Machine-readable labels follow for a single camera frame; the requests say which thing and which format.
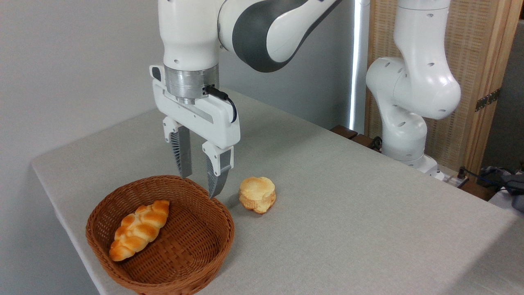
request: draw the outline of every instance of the table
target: table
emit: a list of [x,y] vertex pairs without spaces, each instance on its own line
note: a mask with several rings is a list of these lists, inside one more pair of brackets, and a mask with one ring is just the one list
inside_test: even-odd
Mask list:
[[[199,294],[523,294],[524,222],[492,204],[251,98],[235,101],[242,139],[217,197],[235,241]],[[177,174],[162,119],[151,111],[32,162],[100,294],[133,294],[104,272],[85,240],[93,208],[134,180]],[[193,175],[207,186],[203,140]],[[266,176],[266,214],[238,186]]]

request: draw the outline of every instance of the round bread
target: round bread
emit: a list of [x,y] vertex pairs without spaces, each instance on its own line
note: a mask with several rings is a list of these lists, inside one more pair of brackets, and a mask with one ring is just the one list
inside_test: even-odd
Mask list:
[[264,214],[276,200],[275,185],[267,177],[249,177],[240,184],[238,199],[248,210]]

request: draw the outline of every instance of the white wall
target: white wall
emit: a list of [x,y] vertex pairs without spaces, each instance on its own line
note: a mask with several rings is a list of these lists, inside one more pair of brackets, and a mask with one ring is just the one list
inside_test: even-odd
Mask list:
[[[353,4],[273,74],[221,56],[221,84],[323,127],[343,122]],[[0,293],[96,294],[29,162],[153,109],[156,3],[0,2]]]

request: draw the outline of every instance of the door hinge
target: door hinge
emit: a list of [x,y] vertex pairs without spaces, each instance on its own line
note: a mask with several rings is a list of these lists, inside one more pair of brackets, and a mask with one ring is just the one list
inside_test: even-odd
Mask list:
[[494,92],[484,96],[483,98],[477,100],[477,106],[475,107],[475,112],[485,108],[487,105],[492,104],[500,96],[501,88],[495,90]]

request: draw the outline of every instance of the braided bread roll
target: braided bread roll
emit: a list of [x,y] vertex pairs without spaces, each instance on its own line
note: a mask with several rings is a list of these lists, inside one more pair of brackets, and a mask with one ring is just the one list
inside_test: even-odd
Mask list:
[[113,261],[122,261],[142,251],[155,240],[169,214],[169,201],[158,200],[148,206],[140,206],[134,213],[122,219],[115,232],[115,241],[109,249]]

